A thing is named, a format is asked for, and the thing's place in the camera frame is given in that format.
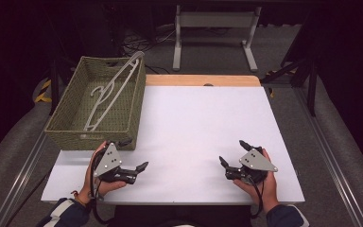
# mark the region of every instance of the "wrist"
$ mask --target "wrist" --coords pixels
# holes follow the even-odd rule
[[[81,191],[77,194],[76,200],[80,202],[83,206],[86,206],[91,198],[90,198],[90,190],[88,189],[81,189]]]
[[[264,212],[267,214],[273,207],[279,204],[277,200],[264,201]]]

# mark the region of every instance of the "metal frame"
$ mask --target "metal frame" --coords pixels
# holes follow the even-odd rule
[[[302,110],[304,111],[307,121],[310,123],[312,129],[314,130],[315,135],[317,136],[317,140],[320,145],[320,151],[325,162],[326,166],[329,169],[329,172],[335,182],[338,193],[340,194],[344,205],[347,208],[347,211],[352,218],[353,224],[357,227],[363,226],[363,213],[361,208],[356,201],[353,190],[349,185],[346,177],[341,171],[340,166],[333,154],[332,149],[330,148],[323,132],[318,124],[316,117],[314,117],[309,110],[306,108],[306,99],[305,94],[302,89],[294,88],[294,93],[299,100],[300,105],[302,106]]]
[[[173,56],[173,70],[181,69],[182,55],[182,27],[247,27],[250,29],[250,35],[247,40],[243,40],[244,52],[249,63],[250,70],[257,72],[258,67],[255,63],[251,51],[251,43],[258,24],[261,8],[256,8],[254,12],[191,12],[181,11],[181,6],[176,8],[176,42],[175,53]]]
[[[44,128],[49,120],[49,117],[46,118],[44,123]],[[34,171],[35,166],[38,163],[38,160],[43,153],[43,149],[46,143],[46,134],[42,130],[40,136],[38,137],[34,147],[30,151],[25,164],[22,169],[18,173],[16,180],[11,186],[10,191],[5,198],[1,208],[0,208],[0,226],[6,226],[9,221],[10,215],[13,212],[13,209],[17,205],[20,197],[22,196],[23,191],[26,188],[29,178],[31,177],[32,172]]]

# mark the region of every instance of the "person's arm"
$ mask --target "person's arm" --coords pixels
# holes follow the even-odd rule
[[[263,152],[264,156],[270,161],[267,151],[263,149]],[[240,180],[233,180],[233,183],[247,192],[256,204],[259,204],[258,194],[253,186]],[[263,191],[262,200],[269,227],[309,226],[305,216],[297,207],[279,203],[276,195],[277,183],[273,172],[268,172],[265,180],[257,186],[259,191]]]
[[[37,226],[55,226],[55,227],[78,227],[86,224],[89,219],[90,209],[88,203],[90,202],[90,173],[93,158],[96,153],[102,150],[106,145],[106,142],[102,143],[94,152],[85,173],[84,185],[80,192],[74,192],[73,199],[62,198],[58,200],[49,215],[44,217]],[[99,179],[95,179],[95,183],[99,184]],[[124,182],[113,183],[100,183],[99,195],[105,196],[108,192],[119,189],[126,186]]]

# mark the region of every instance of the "sleeve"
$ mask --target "sleeve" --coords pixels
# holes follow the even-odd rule
[[[308,227],[302,212],[294,205],[277,205],[267,213],[268,227]]]
[[[58,200],[37,227],[78,227],[86,224],[90,217],[89,210],[73,199]]]

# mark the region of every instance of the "metal rail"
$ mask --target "metal rail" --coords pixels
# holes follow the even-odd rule
[[[22,195],[27,182],[34,170],[35,165],[38,163],[38,160],[43,152],[43,147],[45,145],[46,134],[44,131],[41,131],[36,143],[34,144],[33,149],[30,151],[25,164],[20,170],[19,174],[14,181],[13,186],[8,192],[7,197],[5,198],[4,203],[0,208],[0,227],[6,226],[9,220],[9,217],[13,211],[13,208],[17,204],[20,196]]]
[[[317,136],[323,161],[329,169],[329,172],[337,187],[337,191],[343,199],[343,202],[347,208],[347,211],[349,212],[350,217],[352,218],[354,225],[357,227],[363,227],[363,213],[361,208],[355,199],[349,182],[346,180],[346,177],[338,165],[332,149],[330,148],[322,130],[320,129],[317,118],[313,117],[307,109],[306,98],[303,90],[301,88],[293,88],[293,91],[300,102],[302,110],[305,112],[308,122]]]

